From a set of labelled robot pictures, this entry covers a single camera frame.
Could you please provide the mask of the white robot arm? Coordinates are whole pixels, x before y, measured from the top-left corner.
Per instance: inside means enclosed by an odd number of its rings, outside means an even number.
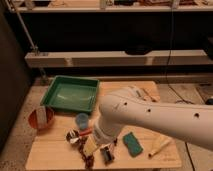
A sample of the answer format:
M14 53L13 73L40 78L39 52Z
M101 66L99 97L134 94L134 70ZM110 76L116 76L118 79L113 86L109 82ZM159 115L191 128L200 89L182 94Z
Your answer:
M150 129L213 151L213 106L145 101L140 88L127 86L102 96L99 112L83 147L86 157L115 140L125 125Z

